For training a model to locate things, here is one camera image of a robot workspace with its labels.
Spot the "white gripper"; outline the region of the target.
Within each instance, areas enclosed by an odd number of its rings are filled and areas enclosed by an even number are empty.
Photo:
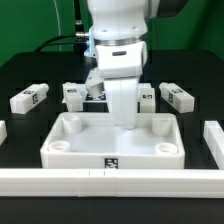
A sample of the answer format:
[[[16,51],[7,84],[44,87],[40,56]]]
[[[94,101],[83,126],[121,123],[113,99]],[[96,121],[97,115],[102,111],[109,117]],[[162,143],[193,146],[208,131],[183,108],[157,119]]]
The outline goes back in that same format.
[[[106,92],[108,110],[117,126],[133,129],[137,122],[138,86],[147,62],[144,41],[123,46],[96,46],[97,67],[86,79],[92,96]]]

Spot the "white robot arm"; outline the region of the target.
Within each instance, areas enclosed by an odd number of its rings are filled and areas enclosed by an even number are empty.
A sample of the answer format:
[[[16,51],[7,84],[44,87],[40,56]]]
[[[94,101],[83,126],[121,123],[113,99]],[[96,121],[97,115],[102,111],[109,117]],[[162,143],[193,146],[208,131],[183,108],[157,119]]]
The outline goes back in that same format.
[[[143,37],[152,18],[177,15],[188,0],[87,0],[93,20],[97,76],[104,82],[113,123],[136,125],[138,85],[147,62]]]

